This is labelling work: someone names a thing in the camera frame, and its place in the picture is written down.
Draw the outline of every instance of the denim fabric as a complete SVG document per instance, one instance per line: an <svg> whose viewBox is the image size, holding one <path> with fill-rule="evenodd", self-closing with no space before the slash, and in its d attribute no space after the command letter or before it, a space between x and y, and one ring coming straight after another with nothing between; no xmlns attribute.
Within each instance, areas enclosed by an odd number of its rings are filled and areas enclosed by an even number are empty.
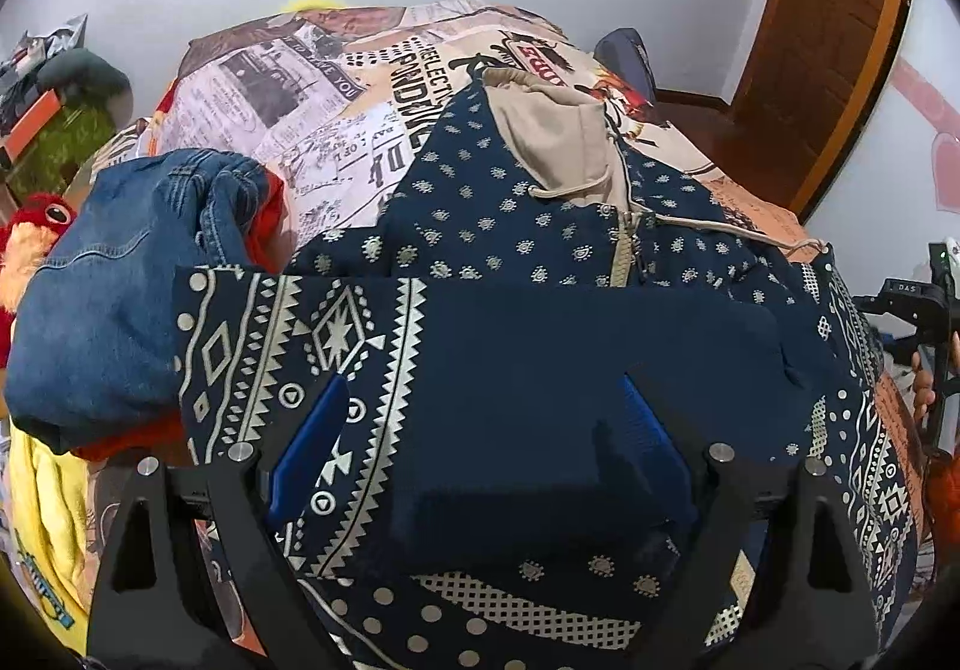
<svg viewBox="0 0 960 670"><path fill-rule="evenodd" d="M101 172L17 311L14 422L62 453L174 408L176 267L248 262L244 235L269 187L256 161L214 150Z"/></svg>

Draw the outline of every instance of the red stuffed toy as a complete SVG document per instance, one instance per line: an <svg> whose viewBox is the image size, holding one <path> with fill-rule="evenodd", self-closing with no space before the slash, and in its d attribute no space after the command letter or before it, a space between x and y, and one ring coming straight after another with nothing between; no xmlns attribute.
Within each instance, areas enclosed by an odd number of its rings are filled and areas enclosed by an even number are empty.
<svg viewBox="0 0 960 670"><path fill-rule="evenodd" d="M16 308L30 278L77 214L61 197L34 193L0 229L0 367L7 366Z"/></svg>

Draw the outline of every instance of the human hand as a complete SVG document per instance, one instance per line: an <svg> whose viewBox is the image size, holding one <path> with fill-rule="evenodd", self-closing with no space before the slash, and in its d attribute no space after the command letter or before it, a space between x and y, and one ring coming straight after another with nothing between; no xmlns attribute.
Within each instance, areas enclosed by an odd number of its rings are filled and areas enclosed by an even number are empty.
<svg viewBox="0 0 960 670"><path fill-rule="evenodd" d="M954 369L960 369L960 336L953 332L953 338L950 340L950 359L953 362ZM914 353L912 360L913 366L913 421L920 424L926 416L928 406L932 405L937 398L936 391L933 390L933 374L928 370L920 368L920 354Z"/></svg>

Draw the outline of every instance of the bed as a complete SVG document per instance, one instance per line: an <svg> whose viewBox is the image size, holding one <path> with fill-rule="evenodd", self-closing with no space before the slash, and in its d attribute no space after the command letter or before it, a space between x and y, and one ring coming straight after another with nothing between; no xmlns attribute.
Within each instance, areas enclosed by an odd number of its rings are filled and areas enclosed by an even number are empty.
<svg viewBox="0 0 960 670"><path fill-rule="evenodd" d="M477 0L297 11L194 40L146 129L111 142L94 158L93 169L184 146L249 155L285 182L290 216L283 240L289 258L322 233L376 224L450 99L486 67L522 69L551 85L589 93L603 101L608 124L628 144L707 187L731 223L784 244L808 237L793 214L728 179L658 115L655 105L570 44L558 26L517 7ZM816 253L815 247L805 247L789 258L810 262ZM887 374L880 375L872 395L880 419L875 433L885 457L902 473L909 531L916 540L923 535L925 517L910 419ZM117 478L122 483L135 463L128 454L119 462L90 466L86 587L92 587L119 499ZM121 474L104 477L103 472ZM871 510L880 510L883 493L867 499L875 503ZM203 539L208 552L215 549L215 533L204 531ZM294 543L296 537L286 537L288 557ZM215 553L208 558L232 636L255 648L256 636L229 575ZM901 563L886 560L884 574L889 577ZM749 564L734 574L739 590L749 593ZM718 614L712 642L736 631L741 612L734 603ZM341 614L326 615L338 620ZM366 645L365 656L377 654L371 635L342 633L339 639ZM368 666L366 661L357 659L357 666Z"/></svg>

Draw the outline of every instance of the pink heart decoration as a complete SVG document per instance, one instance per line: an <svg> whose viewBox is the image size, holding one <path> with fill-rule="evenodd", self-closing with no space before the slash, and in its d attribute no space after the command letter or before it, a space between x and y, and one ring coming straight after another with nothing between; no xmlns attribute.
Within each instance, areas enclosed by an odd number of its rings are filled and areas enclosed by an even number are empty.
<svg viewBox="0 0 960 670"><path fill-rule="evenodd" d="M937 134L931 152L937 209L960 214L960 139Z"/></svg>

